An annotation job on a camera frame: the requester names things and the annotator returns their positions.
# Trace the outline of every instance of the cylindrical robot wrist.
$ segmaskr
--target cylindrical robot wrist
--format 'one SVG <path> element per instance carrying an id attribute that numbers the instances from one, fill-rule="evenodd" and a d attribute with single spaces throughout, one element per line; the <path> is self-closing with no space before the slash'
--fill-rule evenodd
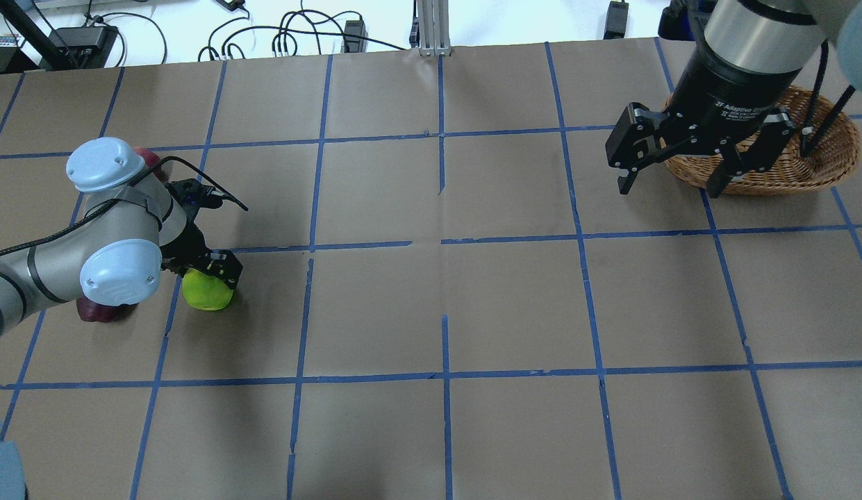
<path id="1" fill-rule="evenodd" d="M 778 75 L 805 66 L 825 39 L 800 9 L 781 10 L 760 0 L 720 0 L 706 25 L 707 44 L 739 69 Z"/>

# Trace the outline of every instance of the white floor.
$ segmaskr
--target white floor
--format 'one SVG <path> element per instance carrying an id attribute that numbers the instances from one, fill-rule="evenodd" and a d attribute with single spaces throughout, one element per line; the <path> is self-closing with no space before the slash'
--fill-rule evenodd
<path id="1" fill-rule="evenodd" d="M 87 3 L 85 0 L 67 0 Z M 663 7 L 669 0 L 631 0 L 629 8 L 628 38 L 653 37 Z M 453 0 L 450 2 L 450 35 L 453 45 L 529 44 L 530 42 L 560 42 L 568 40 L 595 40 L 603 36 L 608 0 Z M 215 36 L 215 48 L 237 29 L 253 25 L 278 25 L 281 16 L 289 10 L 298 10 L 298 0 L 247 0 L 246 7 L 252 19 L 240 20 L 225 26 Z M 368 34 L 401 47 L 408 47 L 411 27 L 412 2 L 409 0 L 306 0 L 304 8 L 335 14 L 341 10 L 358 10 L 366 20 Z M 44 15 L 56 28 L 80 26 L 85 18 L 85 6 L 44 9 Z M 97 0 L 93 14 L 129 12 L 140 13 L 155 20 L 165 32 L 168 42 L 168 62 L 195 61 L 199 49 L 208 41 L 208 35 L 222 22 L 242 15 L 241 10 L 228 12 L 214 0 L 150 0 L 136 3 L 130 0 L 101 2 Z M 47 25 L 31 10 L 30 16 L 44 32 Z M 107 19 L 119 27 L 129 46 L 125 66 L 155 64 L 161 60 L 162 42 L 158 32 L 146 20 L 132 16 Z M 306 29 L 301 19 L 292 28 Z M 0 34 L 8 32 L 0 14 Z M 235 38 L 249 58 L 272 57 L 270 40 L 274 32 L 250 31 Z M 298 35 L 299 53 L 317 53 L 311 35 Z M 110 65 L 119 59 L 122 45 L 110 55 Z M 340 50 L 340 38 L 323 37 L 323 53 Z M 370 51 L 389 50 L 383 45 L 370 44 Z M 25 53 L 40 60 L 33 47 L 26 45 Z"/>

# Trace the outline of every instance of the power adapter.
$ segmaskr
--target power adapter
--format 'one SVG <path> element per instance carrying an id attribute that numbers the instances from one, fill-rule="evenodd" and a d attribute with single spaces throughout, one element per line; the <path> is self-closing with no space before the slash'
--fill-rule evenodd
<path id="1" fill-rule="evenodd" d="M 345 45 L 341 48 L 341 51 L 343 53 L 364 53 L 366 51 L 366 40 L 363 38 L 348 37 L 348 35 L 368 37 L 366 23 L 363 22 L 363 19 L 345 22 Z"/>
<path id="2" fill-rule="evenodd" d="M 236 9 L 244 9 L 246 6 L 246 0 L 230 0 L 229 2 L 225 2 L 225 0 L 215 0 L 215 2 L 220 3 L 221 6 L 224 6 L 224 8 L 230 10 L 230 12 L 233 12 Z"/>
<path id="3" fill-rule="evenodd" d="M 628 3 L 611 1 L 606 9 L 606 28 L 603 32 L 603 39 L 625 38 L 627 26 Z"/>

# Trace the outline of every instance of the table surface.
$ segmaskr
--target table surface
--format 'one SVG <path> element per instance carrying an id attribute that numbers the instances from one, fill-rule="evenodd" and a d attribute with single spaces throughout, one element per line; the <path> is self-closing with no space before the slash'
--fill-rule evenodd
<path id="1" fill-rule="evenodd" d="M 198 218 L 244 263 L 227 309 L 166 273 L 120 323 L 65 304 L 0 339 L 33 498 L 862 498 L 862 165 L 717 200 L 606 166 L 691 51 L 0 76 L 0 248 L 75 218 L 66 156 L 103 135 L 251 208 Z"/>

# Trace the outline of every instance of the blue tape line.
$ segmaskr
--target blue tape line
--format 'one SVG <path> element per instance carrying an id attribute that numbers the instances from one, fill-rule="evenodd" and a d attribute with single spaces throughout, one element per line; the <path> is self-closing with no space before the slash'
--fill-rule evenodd
<path id="1" fill-rule="evenodd" d="M 606 374 L 694 374 L 709 372 L 738 372 L 748 365 L 693 365 L 687 367 L 623 367 L 606 368 Z"/>
<path id="2" fill-rule="evenodd" d="M 231 385 L 287 385 L 297 383 L 297 377 L 273 376 L 266 378 L 215 378 L 190 380 L 163 380 L 161 387 L 224 387 Z"/>
<path id="3" fill-rule="evenodd" d="M 288 454 L 288 467 L 285 468 L 285 500 L 292 500 L 292 491 L 295 486 L 295 454 Z"/>
<path id="4" fill-rule="evenodd" d="M 810 370 L 821 368 L 862 368 L 862 360 L 798 361 L 790 363 L 758 363 L 757 370 Z"/>
<path id="5" fill-rule="evenodd" d="M 390 247 L 408 247 L 412 241 L 371 241 L 367 243 L 329 243 L 316 244 L 313 247 L 314 251 L 322 250 L 351 250 L 357 248 L 390 248 Z M 300 244 L 294 247 L 249 247 L 249 248 L 231 248 L 233 253 L 277 253 L 277 252 L 308 252 L 310 247 L 306 244 Z"/>
<path id="6" fill-rule="evenodd" d="M 56 158 L 56 156 L 69 156 L 72 151 L 53 151 L 50 153 L 20 153 L 15 155 L 0 155 L 0 160 L 15 160 L 22 158 Z"/>
<path id="7" fill-rule="evenodd" d="M 604 436 L 606 438 L 606 455 L 609 458 L 609 471 L 613 481 L 613 493 L 615 500 L 622 500 L 622 487 L 619 482 L 619 469 L 615 459 L 615 443 L 613 441 L 613 427 L 609 418 L 609 401 L 606 396 L 606 370 L 603 364 L 603 355 L 600 353 L 600 338 L 598 336 L 597 318 L 595 316 L 595 298 L 592 295 L 592 284 L 588 274 L 588 262 L 586 259 L 586 243 L 584 243 L 582 221 L 579 218 L 579 210 L 576 202 L 576 188 L 573 183 L 573 168 L 570 160 L 570 145 L 567 143 L 567 129 L 563 118 L 563 104 L 561 102 L 561 90 L 557 83 L 557 71 L 554 69 L 554 57 L 551 54 L 551 44 L 545 42 L 545 56 L 548 59 L 548 70 L 551 72 L 551 83 L 554 88 L 554 103 L 557 105 L 557 120 L 561 128 L 561 146 L 563 148 L 564 167 L 567 174 L 567 186 L 570 189 L 570 207 L 573 211 L 573 222 L 576 224 L 576 234 L 579 247 L 579 263 L 582 268 L 582 283 L 586 292 L 586 305 L 588 307 L 588 323 L 592 333 L 592 344 L 595 346 L 595 369 L 598 376 L 598 388 L 600 393 L 600 412 L 602 412 Z"/>
<path id="8" fill-rule="evenodd" d="M 326 62 L 326 83 L 322 91 L 322 114 L 320 114 L 320 140 L 317 142 L 317 168 L 313 178 L 313 206 L 310 209 L 310 252 L 317 244 L 317 212 L 320 211 L 320 181 L 322 180 L 322 155 L 326 145 L 326 116 L 329 113 L 329 88 L 332 82 L 332 56 Z"/>
<path id="9" fill-rule="evenodd" d="M 193 149 L 203 149 L 205 148 L 204 144 L 192 144 L 190 146 L 157 146 L 155 148 L 148 148 L 152 152 L 156 151 L 193 151 Z"/>
<path id="10" fill-rule="evenodd" d="M 162 347 L 158 352 L 158 362 L 156 363 L 156 374 L 152 382 L 150 390 L 150 402 L 147 404 L 147 415 L 144 419 L 144 431 L 141 433 L 141 444 L 138 447 L 138 461 L 135 462 L 135 473 L 131 480 L 131 494 L 129 500 L 135 500 L 138 497 L 138 487 L 141 482 L 141 471 L 144 469 L 144 456 L 147 452 L 147 441 L 150 439 L 150 428 L 152 425 L 152 415 L 156 410 L 156 397 L 158 396 L 158 388 L 162 380 L 162 367 L 165 366 L 165 355 L 168 351 L 168 335 L 162 337 Z"/>
<path id="11" fill-rule="evenodd" d="M 103 117 L 103 124 L 100 127 L 100 135 L 106 135 L 106 127 L 110 126 L 110 115 L 113 113 L 113 108 L 116 106 L 116 98 L 119 97 L 119 89 L 122 87 L 122 77 L 125 76 L 125 67 L 119 68 L 119 77 L 116 78 L 116 86 L 113 88 L 113 97 L 110 98 L 110 105 L 107 107 L 106 116 Z"/>
<path id="12" fill-rule="evenodd" d="M 443 101 L 443 56 L 437 57 L 437 111 L 440 115 L 440 122 L 437 124 L 437 134 L 439 137 L 438 155 L 440 156 L 440 190 L 437 194 L 443 193 L 446 189 L 446 146 L 443 142 L 446 138 L 446 122 L 444 121 L 445 106 Z"/>
<path id="13" fill-rule="evenodd" d="M 217 80 L 217 90 L 215 90 L 215 103 L 211 108 L 211 118 L 208 120 L 208 132 L 206 132 L 206 141 L 202 145 L 202 159 L 199 159 L 199 171 L 206 171 L 206 159 L 208 159 L 208 150 L 211 149 L 211 137 L 215 133 L 215 120 L 217 120 L 217 110 L 221 106 L 221 93 L 224 89 L 224 77 L 227 76 L 227 61 L 221 63 L 221 76 Z M 197 181 L 202 181 L 202 176 L 196 177 Z"/>
<path id="14" fill-rule="evenodd" d="M 711 234 L 711 230 L 597 232 L 585 234 L 582 238 L 585 240 L 604 240 L 604 238 L 658 238 L 663 236 L 697 236 L 701 234 Z"/>
<path id="15" fill-rule="evenodd" d="M 831 195 L 833 195 L 835 203 L 837 203 L 838 209 L 841 211 L 841 217 L 844 218 L 844 224 L 846 224 L 845 228 L 850 232 L 850 237 L 854 241 L 854 247 L 856 247 L 856 252 L 859 253 L 860 262 L 862 262 L 862 241 L 860 241 L 859 235 L 856 234 L 856 228 L 853 222 L 850 221 L 850 214 L 847 212 L 847 208 L 844 207 L 844 202 L 841 201 L 841 195 L 836 187 L 831 188 Z"/>
<path id="16" fill-rule="evenodd" d="M 331 137 L 326 138 L 325 142 L 373 142 L 374 140 L 412 140 L 412 139 L 427 139 L 433 137 L 431 133 L 406 133 L 402 135 L 368 135 L 366 137 Z"/>
<path id="17" fill-rule="evenodd" d="M 165 322 L 165 335 L 171 332 L 171 326 L 174 325 L 174 313 L 177 311 L 177 301 L 181 293 L 182 278 L 177 276 L 174 279 L 174 291 L 171 294 L 171 304 L 168 306 L 168 319 Z"/>
<path id="18" fill-rule="evenodd" d="M 411 241 L 376 241 L 371 243 L 331 243 L 331 244 L 316 244 L 316 250 L 346 250 L 352 248 L 389 248 L 389 247 L 408 247 L 412 244 Z"/>
<path id="19" fill-rule="evenodd" d="M 557 133 L 561 132 L 559 127 L 544 128 L 516 128 L 510 130 L 475 130 L 465 132 L 447 132 L 446 137 L 483 137 L 487 135 L 517 135 L 530 133 Z"/>
<path id="20" fill-rule="evenodd" d="M 451 380 L 449 379 L 449 316 L 443 315 L 440 326 L 443 337 L 443 449 L 446 462 L 446 500 L 452 500 L 452 396 Z"/>
<path id="21" fill-rule="evenodd" d="M 419 372 L 410 374 L 368 374 L 367 376 L 306 376 L 301 378 L 304 383 L 367 383 L 367 382 L 402 382 L 405 380 L 433 380 L 440 378 L 437 372 Z"/>
<path id="22" fill-rule="evenodd" d="M 590 130 L 613 130 L 615 126 L 568 126 L 567 132 L 587 132 Z"/>
<path id="23" fill-rule="evenodd" d="M 44 323 L 44 311 L 39 313 L 39 320 L 36 321 L 36 327 L 33 329 L 33 336 L 30 338 L 30 345 L 26 348 L 24 364 L 20 367 L 20 373 L 17 374 L 17 383 L 15 383 L 14 393 L 11 395 L 10 404 L 8 404 L 8 412 L 5 413 L 5 421 L 1 425 L 0 440 L 2 441 L 5 440 L 5 436 L 8 434 L 8 427 L 11 425 L 11 417 L 14 417 L 14 410 L 17 408 L 17 398 L 20 396 L 21 386 L 26 378 L 26 370 L 30 368 L 30 361 L 33 359 L 36 342 L 39 341 L 39 332 L 41 331 L 42 323 Z"/>
<path id="24" fill-rule="evenodd" d="M 146 380 L 116 380 L 107 382 L 30 382 L 22 383 L 20 389 L 126 389 L 131 387 L 152 387 L 152 382 Z"/>
<path id="25" fill-rule="evenodd" d="M 811 369 L 862 368 L 862 360 L 842 361 L 790 361 L 781 363 L 755 363 L 744 365 L 688 365 L 682 367 L 608 367 L 606 374 L 684 374 L 746 371 L 790 371 Z M 402 382 L 410 380 L 445 380 L 446 378 L 523 378 L 544 376 L 596 376 L 597 368 L 560 368 L 553 370 L 490 370 L 463 372 L 417 372 L 402 374 L 368 374 L 367 376 L 277 376 L 255 378 L 183 379 L 161 380 L 160 387 L 218 387 L 239 385 L 290 385 L 295 383 L 373 383 Z M 45 390 L 45 389 L 126 389 L 152 387 L 152 381 L 100 381 L 59 383 L 0 383 L 0 390 Z"/>
<path id="26" fill-rule="evenodd" d="M 784 228 L 729 228 L 722 230 L 719 228 L 719 234 L 758 234 L 758 233 L 778 233 L 778 232 L 814 232 L 814 231 L 846 231 L 847 227 L 837 225 L 822 225 L 822 226 L 787 226 Z"/>
<path id="27" fill-rule="evenodd" d="M 331 69 L 332 56 L 329 56 L 329 69 Z M 328 79 L 326 80 L 326 89 L 329 88 Z M 307 281 L 304 285 L 304 309 L 301 311 L 301 339 L 298 342 L 298 368 L 297 379 L 295 383 L 295 401 L 292 404 L 292 431 L 288 441 L 288 471 L 285 476 L 285 484 L 287 485 L 287 493 L 285 497 L 291 500 L 293 486 L 295 484 L 295 444 L 298 443 L 298 425 L 301 421 L 301 389 L 303 389 L 304 377 L 304 357 L 307 354 L 307 330 L 310 324 L 310 296 L 313 293 L 313 259 L 307 260 Z"/>
<path id="28" fill-rule="evenodd" d="M 8 123 L 8 117 L 11 115 L 11 110 L 14 108 L 14 103 L 17 101 L 17 95 L 20 94 L 20 87 L 24 84 L 26 73 L 20 74 L 20 79 L 17 80 L 17 86 L 14 87 L 14 94 L 11 94 L 11 100 L 8 102 L 8 107 L 5 108 L 5 114 L 1 116 L 0 135 L 2 130 L 5 130 L 5 124 Z"/>
<path id="29" fill-rule="evenodd" d="M 748 336 L 745 332 L 745 324 L 743 322 L 742 313 L 739 311 L 739 300 L 736 298 L 736 291 L 733 288 L 733 281 L 730 278 L 730 269 L 727 265 L 727 259 L 724 256 L 724 247 L 722 246 L 722 242 L 720 241 L 720 236 L 718 235 L 718 228 L 714 222 L 714 214 L 711 212 L 711 203 L 709 203 L 708 196 L 706 195 L 706 191 L 699 190 L 699 195 L 702 198 L 703 206 L 706 209 L 706 218 L 708 219 L 709 226 L 711 227 L 711 238 L 714 240 L 714 247 L 718 253 L 718 260 L 720 263 L 720 270 L 722 270 L 722 274 L 724 275 L 724 284 L 727 286 L 727 292 L 730 298 L 730 307 L 733 309 L 733 318 L 736 320 L 736 329 L 739 331 L 739 338 L 742 341 L 743 349 L 745 351 L 745 360 L 746 364 L 748 364 L 749 374 L 752 377 L 752 387 L 754 387 L 755 398 L 758 401 L 758 408 L 761 411 L 761 420 L 764 423 L 764 433 L 767 436 L 768 445 L 770 445 L 770 455 L 773 458 L 774 467 L 777 469 L 777 480 L 779 481 L 780 490 L 783 491 L 783 496 L 791 500 L 792 493 L 789 491 L 789 484 L 786 481 L 786 473 L 783 470 L 783 461 L 780 458 L 779 450 L 777 449 L 777 440 L 774 437 L 773 427 L 770 425 L 770 415 L 767 411 L 767 403 L 764 402 L 764 392 L 761 389 L 761 382 L 758 380 L 758 371 L 755 368 L 755 360 L 752 355 L 752 348 L 748 344 Z"/>
<path id="30" fill-rule="evenodd" d="M 564 241 L 578 240 L 575 234 L 553 234 L 545 236 L 504 236 L 504 237 L 460 237 L 441 240 L 440 244 L 475 244 L 475 243 L 515 243 L 522 241 Z"/>
<path id="31" fill-rule="evenodd" d="M 491 370 L 450 372 L 450 378 L 523 378 L 537 376 L 596 376 L 597 368 L 562 368 L 556 370 Z"/>
<path id="32" fill-rule="evenodd" d="M 662 51 L 662 44 L 660 44 L 658 37 L 653 38 L 653 43 L 656 44 L 656 52 L 659 54 L 659 63 L 662 64 L 662 72 L 665 75 L 665 84 L 668 85 L 668 92 L 674 92 L 672 72 L 668 70 L 668 63 L 665 62 L 665 53 Z"/>
<path id="33" fill-rule="evenodd" d="M 300 244 L 294 247 L 249 247 L 249 248 L 231 248 L 233 253 L 272 253 L 272 252 L 306 252 L 310 247 L 306 244 Z"/>
<path id="34" fill-rule="evenodd" d="M 444 314 L 440 321 L 443 329 L 443 373 L 449 373 L 449 314 Z"/>
<path id="35" fill-rule="evenodd" d="M 264 146 L 292 146 L 295 144 L 316 144 L 319 139 L 291 139 L 291 140 L 259 140 L 258 142 L 225 142 L 212 144 L 211 149 L 230 148 L 262 148 Z"/>

